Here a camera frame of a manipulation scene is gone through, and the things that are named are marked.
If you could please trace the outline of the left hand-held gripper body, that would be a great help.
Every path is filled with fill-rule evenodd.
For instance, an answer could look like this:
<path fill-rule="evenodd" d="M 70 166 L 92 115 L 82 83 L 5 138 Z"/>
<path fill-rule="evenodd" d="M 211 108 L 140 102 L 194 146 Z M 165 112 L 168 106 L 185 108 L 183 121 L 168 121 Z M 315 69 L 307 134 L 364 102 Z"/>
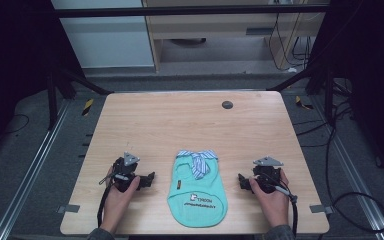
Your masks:
<path fill-rule="evenodd" d="M 125 192 L 129 188 L 135 178 L 135 170 L 139 161 L 139 157 L 125 152 L 124 156 L 113 164 L 112 180 L 120 192 Z"/>

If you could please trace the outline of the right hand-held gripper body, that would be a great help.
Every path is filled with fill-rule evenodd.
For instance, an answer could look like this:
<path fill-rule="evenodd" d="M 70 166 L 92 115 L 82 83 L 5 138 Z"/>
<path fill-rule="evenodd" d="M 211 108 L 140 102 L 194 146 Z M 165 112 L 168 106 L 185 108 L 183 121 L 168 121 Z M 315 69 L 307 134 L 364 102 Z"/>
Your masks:
<path fill-rule="evenodd" d="M 273 193 L 276 187 L 280 185 L 280 171 L 283 163 L 270 156 L 266 156 L 254 160 L 253 164 L 255 165 L 253 173 L 261 190 L 267 194 Z"/>

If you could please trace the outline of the mint green pet shirt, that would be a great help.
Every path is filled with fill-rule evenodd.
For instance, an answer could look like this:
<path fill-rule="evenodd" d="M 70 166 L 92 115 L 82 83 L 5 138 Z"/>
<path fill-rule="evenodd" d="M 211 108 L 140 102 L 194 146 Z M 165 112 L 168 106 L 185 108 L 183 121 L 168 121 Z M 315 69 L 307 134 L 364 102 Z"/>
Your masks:
<path fill-rule="evenodd" d="M 214 151 L 177 153 L 167 204 L 174 219 L 185 227 L 212 227 L 225 218 L 228 201 Z"/>

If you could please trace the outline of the person's left hand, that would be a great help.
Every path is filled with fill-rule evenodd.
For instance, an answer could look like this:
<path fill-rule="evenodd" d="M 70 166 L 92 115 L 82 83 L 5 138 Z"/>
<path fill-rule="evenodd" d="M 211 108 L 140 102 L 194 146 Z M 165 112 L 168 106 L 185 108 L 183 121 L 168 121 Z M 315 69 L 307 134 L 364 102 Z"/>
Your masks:
<path fill-rule="evenodd" d="M 103 220 L 100 228 L 114 235 L 117 232 L 118 226 L 125 215 L 130 201 L 132 200 L 140 183 L 140 177 L 136 176 L 125 192 L 120 192 L 112 180 L 106 180 L 106 186 L 110 186 L 108 196 L 104 203 Z"/>

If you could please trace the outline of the person's right hand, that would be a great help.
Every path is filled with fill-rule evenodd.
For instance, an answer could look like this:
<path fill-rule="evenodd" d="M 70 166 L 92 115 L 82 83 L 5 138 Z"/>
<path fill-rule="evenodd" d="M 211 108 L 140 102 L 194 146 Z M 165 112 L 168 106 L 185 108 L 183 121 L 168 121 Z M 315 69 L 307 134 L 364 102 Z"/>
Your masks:
<path fill-rule="evenodd" d="M 270 194 L 265 193 L 253 177 L 249 178 L 249 183 L 269 226 L 274 228 L 288 225 L 289 197 L 279 191 Z"/>

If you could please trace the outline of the grey tape piece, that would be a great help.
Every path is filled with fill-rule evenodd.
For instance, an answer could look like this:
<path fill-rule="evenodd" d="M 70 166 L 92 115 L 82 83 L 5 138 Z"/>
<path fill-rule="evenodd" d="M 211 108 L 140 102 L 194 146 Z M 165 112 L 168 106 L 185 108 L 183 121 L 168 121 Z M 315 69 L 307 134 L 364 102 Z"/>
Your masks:
<path fill-rule="evenodd" d="M 77 213 L 79 211 L 79 209 L 80 209 L 79 205 L 67 204 L 67 205 L 59 206 L 58 209 L 57 209 L 57 212 L 60 213 L 60 214 L 63 214 L 65 212 Z"/>
<path fill-rule="evenodd" d="M 326 215 L 330 215 L 334 212 L 331 206 L 310 205 L 309 208 L 312 213 L 325 213 Z"/>

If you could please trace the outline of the yellow black striped tape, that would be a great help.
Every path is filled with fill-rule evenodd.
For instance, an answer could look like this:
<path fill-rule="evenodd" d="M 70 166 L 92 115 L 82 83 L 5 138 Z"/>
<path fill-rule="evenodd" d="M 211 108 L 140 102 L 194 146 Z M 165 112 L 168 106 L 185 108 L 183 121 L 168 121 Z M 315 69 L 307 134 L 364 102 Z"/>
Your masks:
<path fill-rule="evenodd" d="M 296 96 L 295 97 L 295 104 L 298 107 L 301 107 L 303 109 L 307 109 L 307 110 L 313 109 L 313 105 L 312 105 L 311 101 L 306 96 Z"/>
<path fill-rule="evenodd" d="M 90 99 L 88 99 L 88 100 L 86 101 L 86 103 L 85 103 L 85 105 L 84 105 L 84 108 L 83 108 L 83 110 L 82 110 L 82 113 L 81 113 L 82 116 L 87 116 L 87 115 L 88 115 L 88 113 L 89 113 L 89 111 L 90 111 L 90 109 L 91 109 L 91 106 L 92 106 L 93 102 L 94 102 L 94 99 L 92 99 L 92 98 L 90 98 Z"/>

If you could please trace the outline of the white cabinet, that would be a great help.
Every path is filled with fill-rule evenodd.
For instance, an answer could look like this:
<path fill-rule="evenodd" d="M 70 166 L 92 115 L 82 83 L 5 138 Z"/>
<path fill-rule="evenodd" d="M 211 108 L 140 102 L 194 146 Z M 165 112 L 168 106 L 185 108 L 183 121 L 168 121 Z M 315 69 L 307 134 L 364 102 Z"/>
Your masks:
<path fill-rule="evenodd" d="M 51 0 L 56 10 L 134 8 L 141 0 Z M 145 18 L 61 18 L 83 69 L 153 67 Z"/>

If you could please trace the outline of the black curtain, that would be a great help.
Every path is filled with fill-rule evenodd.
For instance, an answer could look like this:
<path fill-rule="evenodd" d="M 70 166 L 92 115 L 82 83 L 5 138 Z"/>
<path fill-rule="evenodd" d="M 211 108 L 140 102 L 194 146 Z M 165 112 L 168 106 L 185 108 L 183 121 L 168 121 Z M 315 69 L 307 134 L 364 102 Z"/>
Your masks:
<path fill-rule="evenodd" d="M 312 55 L 351 81 L 358 120 L 384 163 L 384 0 L 330 0 Z"/>
<path fill-rule="evenodd" d="M 61 67 L 84 75 L 60 20 L 26 17 L 30 11 L 53 8 L 51 0 L 0 0 L 0 135 L 16 104 L 47 87 L 36 41 L 49 48 Z M 26 17 L 25 24 L 21 17 Z"/>

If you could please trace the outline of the light wooden desk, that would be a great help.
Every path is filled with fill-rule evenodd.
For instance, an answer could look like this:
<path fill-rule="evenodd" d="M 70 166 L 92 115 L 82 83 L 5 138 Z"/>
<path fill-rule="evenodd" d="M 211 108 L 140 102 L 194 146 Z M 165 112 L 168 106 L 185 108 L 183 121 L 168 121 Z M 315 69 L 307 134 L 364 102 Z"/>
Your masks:
<path fill-rule="evenodd" d="M 328 4 L 330 0 L 141 0 L 145 7 Z M 148 16 L 153 40 L 210 37 L 263 37 L 275 66 L 284 68 L 295 41 L 315 37 L 325 14 L 268 13 Z"/>

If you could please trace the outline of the aluminium floor rail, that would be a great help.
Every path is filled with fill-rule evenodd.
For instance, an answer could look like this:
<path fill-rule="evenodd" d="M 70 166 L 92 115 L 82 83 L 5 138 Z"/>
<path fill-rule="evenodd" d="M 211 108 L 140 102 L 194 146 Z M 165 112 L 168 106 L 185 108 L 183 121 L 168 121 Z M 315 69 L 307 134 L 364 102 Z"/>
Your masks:
<path fill-rule="evenodd" d="M 326 123 L 325 129 L 329 136 L 325 152 L 325 182 L 331 207 L 334 209 L 334 212 L 341 216 L 348 224 L 360 229 L 361 231 L 375 235 L 378 240 L 384 240 L 384 206 L 372 196 L 361 174 L 352 163 L 342 140 L 336 133 L 336 113 L 333 112 L 335 125 L 331 126 L 324 116 L 323 102 L 320 98 L 311 97 L 311 101 L 313 102 L 313 106 L 320 115 L 321 119 Z M 336 197 L 331 194 L 329 178 L 329 156 L 331 150 L 334 151 L 337 162 L 341 165 L 352 188 L 350 192 L 341 193 Z M 337 209 L 337 205 L 341 200 L 350 197 L 356 198 L 366 220 L 368 221 L 368 227 L 359 225 L 353 221 L 350 216 L 347 216 L 343 211 Z"/>
<path fill-rule="evenodd" d="M 10 235 L 10 232 L 60 131 L 61 125 L 66 118 L 70 104 L 71 100 L 62 101 L 61 107 L 57 112 L 55 122 L 50 128 L 47 129 L 46 135 L 44 136 L 40 146 L 35 152 L 35 156 L 32 158 L 28 169 L 23 175 L 23 179 L 20 182 L 17 191 L 15 192 L 10 204 L 0 219 L 0 240 L 7 240 L 8 236 Z"/>

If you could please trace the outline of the black metal frame stand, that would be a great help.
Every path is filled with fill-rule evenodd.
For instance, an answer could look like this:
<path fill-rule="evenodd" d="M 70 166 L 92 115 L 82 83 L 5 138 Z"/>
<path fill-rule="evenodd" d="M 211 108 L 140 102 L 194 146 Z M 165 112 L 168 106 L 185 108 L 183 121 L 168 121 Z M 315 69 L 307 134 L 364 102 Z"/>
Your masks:
<path fill-rule="evenodd" d="M 331 64 L 311 64 L 303 71 L 295 74 L 286 81 L 268 88 L 268 91 L 283 91 L 301 79 L 308 78 L 305 91 L 314 95 L 324 88 L 324 116 L 331 126 L 335 125 L 333 117 L 333 84 L 334 68 Z"/>
<path fill-rule="evenodd" d="M 49 130 L 52 130 L 56 126 L 58 119 L 56 90 L 59 90 L 65 99 L 73 99 L 76 96 L 76 91 L 71 85 L 71 81 L 79 83 L 99 95 L 111 94 L 110 90 L 101 88 L 88 81 L 85 77 L 82 77 L 66 68 L 51 67 L 47 71 L 46 75 L 49 107 Z"/>

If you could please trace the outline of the black horizontal frame bar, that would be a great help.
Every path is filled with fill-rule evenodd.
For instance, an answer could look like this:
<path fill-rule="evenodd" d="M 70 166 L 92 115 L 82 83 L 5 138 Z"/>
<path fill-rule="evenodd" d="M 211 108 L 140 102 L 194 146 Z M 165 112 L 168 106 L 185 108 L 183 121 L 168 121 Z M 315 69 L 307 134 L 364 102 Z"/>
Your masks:
<path fill-rule="evenodd" d="M 313 13 L 327 12 L 329 4 L 292 5 L 220 5 L 220 6 L 173 6 L 103 9 L 59 9 L 50 14 L 59 18 L 80 17 L 136 17 L 213 14 L 268 14 L 268 13 Z"/>

